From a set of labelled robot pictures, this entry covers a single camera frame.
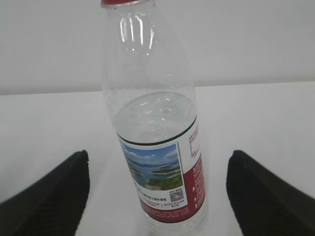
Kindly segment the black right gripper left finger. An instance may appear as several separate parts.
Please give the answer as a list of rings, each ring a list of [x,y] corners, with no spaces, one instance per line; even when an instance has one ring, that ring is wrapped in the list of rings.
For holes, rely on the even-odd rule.
[[[73,236],[90,192],[88,153],[78,151],[0,205],[2,236]]]

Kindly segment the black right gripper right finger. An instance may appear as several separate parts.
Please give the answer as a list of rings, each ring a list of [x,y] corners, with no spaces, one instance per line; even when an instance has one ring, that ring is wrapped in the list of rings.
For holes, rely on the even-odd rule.
[[[315,200],[241,150],[228,161],[226,191],[245,236],[313,236]]]

